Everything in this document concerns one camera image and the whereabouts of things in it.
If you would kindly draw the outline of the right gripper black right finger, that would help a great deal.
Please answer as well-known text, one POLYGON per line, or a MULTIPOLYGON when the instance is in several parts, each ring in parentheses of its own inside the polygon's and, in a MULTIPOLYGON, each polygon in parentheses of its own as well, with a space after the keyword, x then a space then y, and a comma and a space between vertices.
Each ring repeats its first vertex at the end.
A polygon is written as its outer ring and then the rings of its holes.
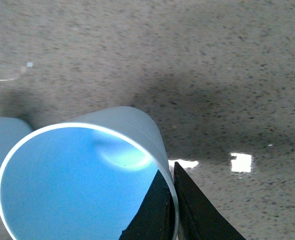
POLYGON ((186 240, 244 239, 177 161, 174 163, 173 178, 179 203, 181 231, 186 240))

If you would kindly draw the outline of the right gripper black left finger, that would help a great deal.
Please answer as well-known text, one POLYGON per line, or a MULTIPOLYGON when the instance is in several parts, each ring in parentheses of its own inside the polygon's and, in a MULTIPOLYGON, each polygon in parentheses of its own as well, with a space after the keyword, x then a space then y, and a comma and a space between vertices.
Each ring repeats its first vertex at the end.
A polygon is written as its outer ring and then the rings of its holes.
POLYGON ((171 240, 172 196, 169 187, 157 171, 143 202, 121 240, 171 240))

